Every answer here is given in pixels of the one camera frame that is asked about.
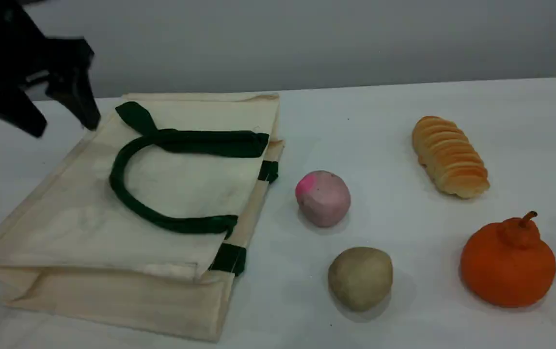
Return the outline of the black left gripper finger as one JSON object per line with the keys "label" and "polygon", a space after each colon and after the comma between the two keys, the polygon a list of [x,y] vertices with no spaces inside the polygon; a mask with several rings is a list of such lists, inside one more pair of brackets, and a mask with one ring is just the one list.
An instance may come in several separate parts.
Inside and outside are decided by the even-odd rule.
{"label": "black left gripper finger", "polygon": [[82,124],[95,131],[101,121],[86,68],[70,68],[48,75],[46,95],[65,106]]}
{"label": "black left gripper finger", "polygon": [[0,120],[41,138],[47,120],[21,89],[0,89]]}

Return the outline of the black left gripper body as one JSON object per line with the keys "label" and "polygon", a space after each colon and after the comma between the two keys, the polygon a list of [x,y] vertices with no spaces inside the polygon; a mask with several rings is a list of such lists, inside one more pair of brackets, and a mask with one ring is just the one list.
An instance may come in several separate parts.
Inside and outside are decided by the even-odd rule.
{"label": "black left gripper body", "polygon": [[94,52],[82,37],[47,37],[21,0],[0,0],[0,88],[28,89],[87,72]]}

